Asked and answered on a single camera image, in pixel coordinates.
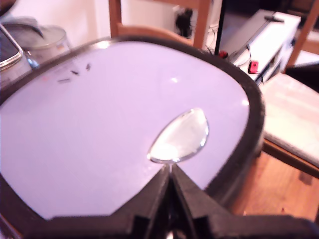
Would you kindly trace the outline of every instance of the chair leg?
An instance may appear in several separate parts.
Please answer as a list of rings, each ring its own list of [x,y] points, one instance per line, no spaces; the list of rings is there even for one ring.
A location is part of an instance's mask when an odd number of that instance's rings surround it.
[[[287,63],[286,68],[291,67],[295,64],[295,62],[300,54],[300,51],[302,50],[303,45],[307,39],[309,32],[313,29],[313,27],[316,23],[318,14],[319,14],[319,0],[315,0],[314,4],[312,6],[312,9],[311,9],[311,11],[307,17],[307,20],[305,22],[305,25],[301,30],[300,36],[297,39],[294,50],[289,58],[289,61]]]
[[[118,24],[122,23],[121,0],[109,0],[111,37],[119,35]]]

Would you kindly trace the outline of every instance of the cable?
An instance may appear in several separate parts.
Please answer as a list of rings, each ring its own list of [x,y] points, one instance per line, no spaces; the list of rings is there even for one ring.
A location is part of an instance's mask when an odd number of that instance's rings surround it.
[[[209,29],[208,29],[208,34],[210,34],[210,33],[212,33],[212,32],[214,33],[214,38],[212,39],[210,45],[208,46],[208,45],[206,44],[206,47],[207,47],[207,49],[209,49],[209,51],[214,50],[214,49],[211,47],[211,45],[214,43],[214,41],[215,41],[215,39],[216,39],[216,32],[215,32],[215,30],[214,30],[213,28],[214,28],[214,27],[209,27]]]
[[[234,66],[240,67],[240,66],[242,66],[242,65],[246,64],[247,62],[249,62],[249,61],[251,60],[251,51],[250,51],[250,47],[249,47],[249,45],[248,45],[248,44],[246,45],[246,47],[247,47],[247,50],[248,50],[248,52],[249,52],[249,57],[248,57],[248,59],[246,59],[245,61],[242,61],[242,62],[240,62],[240,63],[237,63],[237,64],[235,64],[235,63],[234,63]]]

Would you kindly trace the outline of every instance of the white wall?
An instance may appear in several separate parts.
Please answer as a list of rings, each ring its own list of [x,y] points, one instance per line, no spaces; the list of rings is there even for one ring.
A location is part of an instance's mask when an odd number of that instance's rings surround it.
[[[110,36],[108,0],[18,0],[11,14],[63,27],[72,46]],[[122,18],[123,24],[174,26],[172,6],[158,2],[122,0]]]
[[[98,38],[95,0],[18,0],[11,14],[63,27],[73,46]]]

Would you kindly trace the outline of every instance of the wooden chair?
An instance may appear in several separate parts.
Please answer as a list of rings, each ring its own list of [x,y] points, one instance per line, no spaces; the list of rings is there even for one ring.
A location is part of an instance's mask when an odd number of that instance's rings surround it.
[[[121,0],[109,0],[111,37],[120,35],[148,35],[176,40],[196,48],[203,48],[206,43],[208,20],[211,12],[211,0],[156,0],[164,3],[198,9],[194,42],[166,29],[150,26],[124,26],[122,24]]]
[[[286,69],[294,66],[301,50],[319,54],[319,41],[307,39],[309,32],[313,29],[316,23],[318,15],[319,0],[315,0],[312,9],[306,19],[306,22],[301,30],[301,33],[297,39],[297,42],[294,46],[293,52],[288,60]],[[319,178],[319,169],[316,166],[306,162],[299,156],[291,153],[290,151],[287,151],[286,149],[283,149],[281,146],[276,145],[275,143],[270,142],[269,140],[264,140],[263,151],[279,159],[280,161],[290,166],[293,166],[294,168],[306,172],[313,177]]]

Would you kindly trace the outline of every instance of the white table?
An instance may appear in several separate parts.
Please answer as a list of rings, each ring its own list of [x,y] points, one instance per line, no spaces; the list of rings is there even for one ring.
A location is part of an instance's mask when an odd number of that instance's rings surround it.
[[[265,15],[271,15],[271,12],[265,10],[259,10],[250,20],[236,33],[233,35],[231,39],[227,42],[225,46],[225,50],[227,51],[230,48],[230,44],[232,42],[238,41],[240,37],[243,37],[244,32],[249,30],[249,26],[253,25],[256,20],[261,20]],[[251,59],[257,60],[259,62],[258,71],[262,73],[263,80],[266,81],[270,78],[272,73],[276,70],[276,68],[280,65],[281,69],[287,63],[287,60],[282,61],[284,55],[287,56],[287,51],[290,49],[290,44],[292,39],[294,38],[298,25],[300,23],[301,18],[298,16],[293,16],[281,12],[274,13],[276,18],[283,19],[285,22],[270,22],[259,34],[258,36],[249,43]],[[241,56],[234,62],[234,64],[238,64],[239,62],[243,62],[247,59],[248,51],[245,51],[241,54]],[[249,74],[248,73],[249,62],[240,66],[240,69],[247,73],[251,79],[254,81],[261,80],[260,74]]]

